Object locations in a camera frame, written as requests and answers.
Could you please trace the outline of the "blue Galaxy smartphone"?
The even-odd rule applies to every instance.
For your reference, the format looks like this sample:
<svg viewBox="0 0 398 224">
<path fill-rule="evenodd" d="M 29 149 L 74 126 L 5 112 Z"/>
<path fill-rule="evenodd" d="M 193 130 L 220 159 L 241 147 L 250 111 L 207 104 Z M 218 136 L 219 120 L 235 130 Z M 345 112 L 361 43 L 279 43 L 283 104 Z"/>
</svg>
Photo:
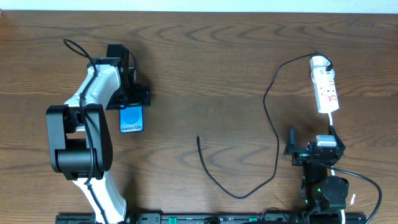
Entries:
<svg viewBox="0 0 398 224">
<path fill-rule="evenodd" d="M 126 107 L 119 111 L 120 132 L 135 133 L 144 130 L 143 108 L 141 106 Z"/>
</svg>

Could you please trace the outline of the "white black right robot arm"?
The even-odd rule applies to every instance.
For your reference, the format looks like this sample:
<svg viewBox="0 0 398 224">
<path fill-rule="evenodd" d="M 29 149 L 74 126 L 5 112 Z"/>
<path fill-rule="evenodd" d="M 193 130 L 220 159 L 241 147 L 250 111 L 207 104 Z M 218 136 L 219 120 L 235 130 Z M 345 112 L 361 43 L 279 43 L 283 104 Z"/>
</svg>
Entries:
<svg viewBox="0 0 398 224">
<path fill-rule="evenodd" d="M 295 129 L 290 128 L 285 155 L 292 156 L 292 165 L 303 167 L 302 197 L 307 215 L 340 213 L 346 208 L 349 183 L 346 179 L 328 175 L 346 149 L 333 126 L 327 135 L 318 135 L 306 148 L 296 146 Z"/>
</svg>

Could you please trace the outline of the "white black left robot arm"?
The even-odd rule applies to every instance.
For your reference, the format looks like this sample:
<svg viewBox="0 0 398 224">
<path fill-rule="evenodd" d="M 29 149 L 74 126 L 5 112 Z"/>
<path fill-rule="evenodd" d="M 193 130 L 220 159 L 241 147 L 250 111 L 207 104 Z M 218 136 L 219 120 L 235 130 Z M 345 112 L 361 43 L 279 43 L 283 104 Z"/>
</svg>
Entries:
<svg viewBox="0 0 398 224">
<path fill-rule="evenodd" d="M 135 223 L 127 200 L 119 192 L 111 166 L 113 144 L 107 110 L 119 111 L 123 134 L 144 129 L 144 107 L 150 89 L 136 82 L 133 53 L 122 44 L 109 44 L 105 57 L 93 58 L 76 42 L 64 44 L 87 58 L 87 76 L 64 104 L 46 111 L 50 165 L 73 182 L 89 201 L 92 215 L 59 215 L 56 223 Z"/>
</svg>

